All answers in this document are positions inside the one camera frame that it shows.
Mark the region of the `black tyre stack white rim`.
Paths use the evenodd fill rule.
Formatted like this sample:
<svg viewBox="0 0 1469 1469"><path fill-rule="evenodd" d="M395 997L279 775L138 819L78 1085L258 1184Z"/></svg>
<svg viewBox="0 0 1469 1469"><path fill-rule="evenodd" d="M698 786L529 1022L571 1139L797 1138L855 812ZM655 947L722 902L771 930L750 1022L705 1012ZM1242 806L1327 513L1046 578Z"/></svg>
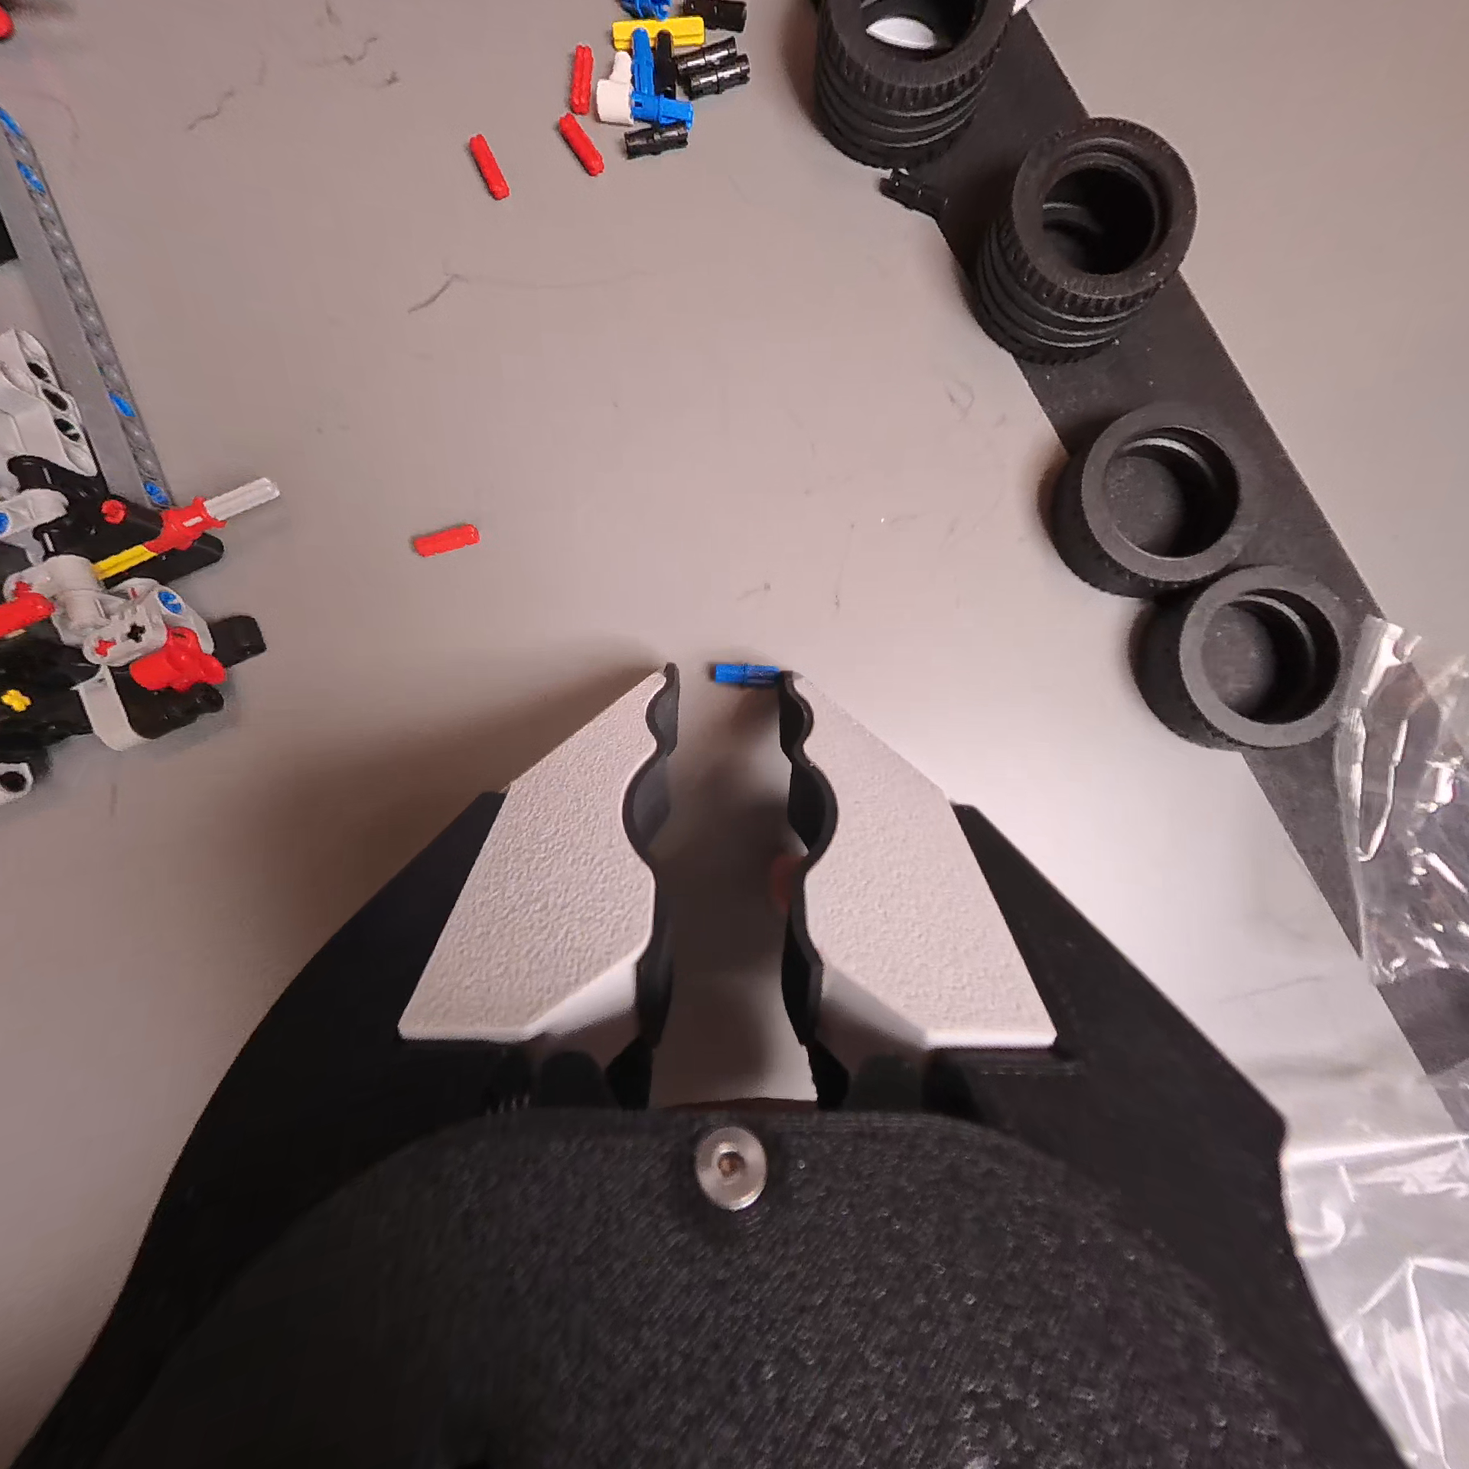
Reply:
<svg viewBox="0 0 1469 1469"><path fill-rule="evenodd" d="M1010 2L819 4L823 133L868 166L936 159L973 118L1014 11Z"/></svg>

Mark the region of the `black lego tyre stack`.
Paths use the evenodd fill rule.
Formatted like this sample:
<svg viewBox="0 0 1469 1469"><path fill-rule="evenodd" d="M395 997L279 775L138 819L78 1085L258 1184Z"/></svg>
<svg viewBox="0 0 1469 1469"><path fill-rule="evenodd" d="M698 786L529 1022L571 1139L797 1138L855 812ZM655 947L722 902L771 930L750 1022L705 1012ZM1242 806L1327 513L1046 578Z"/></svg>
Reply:
<svg viewBox="0 0 1469 1469"><path fill-rule="evenodd" d="M975 316L1033 365L1095 357L1179 275L1198 226L1183 155L1132 120L1091 118L1027 150L975 264Z"/></svg>

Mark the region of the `pile of small lego parts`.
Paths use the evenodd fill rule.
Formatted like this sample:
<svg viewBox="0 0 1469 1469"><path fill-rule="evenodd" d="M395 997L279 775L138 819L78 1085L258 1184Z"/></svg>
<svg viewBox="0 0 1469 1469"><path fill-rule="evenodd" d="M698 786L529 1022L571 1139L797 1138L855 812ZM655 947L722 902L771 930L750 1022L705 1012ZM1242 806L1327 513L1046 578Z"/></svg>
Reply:
<svg viewBox="0 0 1469 1469"><path fill-rule="evenodd" d="M621 2L614 56L595 80L599 123L621 133L627 159L679 153L690 142L694 106L750 82L739 45L745 2Z"/></svg>

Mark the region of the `black foam strip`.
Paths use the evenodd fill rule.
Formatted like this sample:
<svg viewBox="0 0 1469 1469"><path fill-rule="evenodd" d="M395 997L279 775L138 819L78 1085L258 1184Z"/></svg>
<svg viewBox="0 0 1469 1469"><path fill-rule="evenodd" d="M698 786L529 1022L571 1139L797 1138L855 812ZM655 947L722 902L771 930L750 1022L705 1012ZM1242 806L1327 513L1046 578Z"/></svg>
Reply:
<svg viewBox="0 0 1469 1469"><path fill-rule="evenodd" d="M1183 277L1347 557L1398 619L1465 649L1465 4L1033 4L1098 114L1184 157ZM1123 670L1125 604L1059 569L1018 614L1042 683L967 692L958 780L1104 935L1257 1085L1343 1080L1349 1029L1385 1065L1441 1061L1465 1010L1400 1014L1239 756L1162 732Z"/></svg>

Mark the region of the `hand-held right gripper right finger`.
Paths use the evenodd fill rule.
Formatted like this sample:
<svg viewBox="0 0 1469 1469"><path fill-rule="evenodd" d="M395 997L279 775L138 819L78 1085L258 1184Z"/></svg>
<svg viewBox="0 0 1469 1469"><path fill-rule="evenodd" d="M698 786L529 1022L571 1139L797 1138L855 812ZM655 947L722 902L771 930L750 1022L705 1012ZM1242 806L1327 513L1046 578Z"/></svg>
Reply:
<svg viewBox="0 0 1469 1469"><path fill-rule="evenodd" d="M780 999L818 1104L922 1091L952 1052L1040 1055L1055 1022L939 784L806 675L782 672Z"/></svg>

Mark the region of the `clear plastic bag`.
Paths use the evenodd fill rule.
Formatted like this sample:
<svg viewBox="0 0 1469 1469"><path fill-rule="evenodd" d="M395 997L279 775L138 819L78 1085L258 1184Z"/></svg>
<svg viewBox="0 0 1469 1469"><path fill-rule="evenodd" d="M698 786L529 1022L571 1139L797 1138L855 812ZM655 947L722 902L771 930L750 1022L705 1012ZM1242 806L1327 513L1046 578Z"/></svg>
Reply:
<svg viewBox="0 0 1469 1469"><path fill-rule="evenodd" d="M1332 745L1358 952L1422 1076L1287 1164L1300 1263L1405 1465L1467 1465L1465 653L1370 617Z"/></svg>

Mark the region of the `partly built lego car model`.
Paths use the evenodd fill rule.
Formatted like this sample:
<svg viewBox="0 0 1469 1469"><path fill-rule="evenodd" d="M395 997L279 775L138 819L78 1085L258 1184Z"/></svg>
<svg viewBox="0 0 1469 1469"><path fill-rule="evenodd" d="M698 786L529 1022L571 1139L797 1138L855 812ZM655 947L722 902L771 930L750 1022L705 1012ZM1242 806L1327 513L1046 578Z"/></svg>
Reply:
<svg viewBox="0 0 1469 1469"><path fill-rule="evenodd" d="M2 801L56 746L121 754L224 709L230 670L266 653L251 615L206 617L180 580L279 498L267 477L180 501L26 131L4 120L4 305L26 294L62 342L2 335Z"/></svg>

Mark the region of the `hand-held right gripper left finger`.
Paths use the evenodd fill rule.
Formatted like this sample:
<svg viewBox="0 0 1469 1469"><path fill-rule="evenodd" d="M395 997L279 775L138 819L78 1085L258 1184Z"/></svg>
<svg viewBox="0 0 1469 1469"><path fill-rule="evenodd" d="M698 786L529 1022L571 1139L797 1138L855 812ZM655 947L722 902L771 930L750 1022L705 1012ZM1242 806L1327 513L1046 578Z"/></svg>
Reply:
<svg viewBox="0 0 1469 1469"><path fill-rule="evenodd" d="M666 664L507 786L398 1016L402 1040L586 1061L616 1104L647 1108L672 1003L653 848L677 724Z"/></svg>

